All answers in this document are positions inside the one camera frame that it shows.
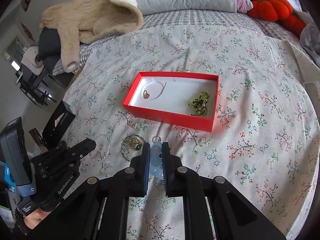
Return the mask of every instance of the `floral print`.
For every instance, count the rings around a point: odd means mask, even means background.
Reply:
[[[105,134],[111,149],[107,155],[108,143],[97,138],[94,160],[81,160],[72,190],[90,176],[108,178],[128,167],[132,153],[121,154],[128,136],[152,143],[157,135],[184,166],[200,176],[224,176],[294,239],[313,198],[320,148],[320,96],[308,92],[319,90],[314,77],[320,74],[306,69],[312,62],[290,43],[236,27],[162,26],[106,41],[92,49],[65,95],[76,113],[65,139],[73,146]],[[139,71],[219,75],[212,133],[141,119],[123,108]],[[147,196],[130,198],[126,237],[182,240],[182,220],[182,198],[167,198],[163,181],[150,176]]]

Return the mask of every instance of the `plaid bedsheet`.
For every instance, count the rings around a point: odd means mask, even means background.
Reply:
[[[293,33],[287,31],[278,23],[267,22],[264,20],[253,19],[246,14],[230,13],[211,10],[181,10],[164,12],[144,17],[144,24],[141,29],[148,29],[152,27],[164,27],[170,25],[220,25],[225,27],[237,27],[255,31],[267,36],[277,38],[280,40],[287,40],[298,47],[300,50],[305,51],[300,40]],[[84,66],[87,59],[92,52],[92,49],[100,46],[106,41],[110,41],[119,37],[120,35],[113,35],[102,40],[93,42],[90,45],[80,45],[80,65]],[[63,73],[61,59],[57,62],[52,71],[54,76]]]

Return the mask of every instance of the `green gemstone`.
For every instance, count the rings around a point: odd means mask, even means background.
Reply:
[[[136,150],[136,151],[139,151],[139,150],[141,150],[141,148],[142,148],[142,144],[138,144],[138,145],[136,146],[135,150]]]

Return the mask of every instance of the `orange plush toy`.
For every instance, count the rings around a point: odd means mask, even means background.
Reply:
[[[264,19],[269,22],[280,20],[280,24],[298,37],[304,27],[303,21],[291,15],[293,8],[287,0],[252,0],[253,8],[247,12],[252,18]]]

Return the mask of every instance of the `black box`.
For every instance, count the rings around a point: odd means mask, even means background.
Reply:
[[[42,132],[42,137],[49,149],[58,145],[75,117],[71,107],[61,101]]]

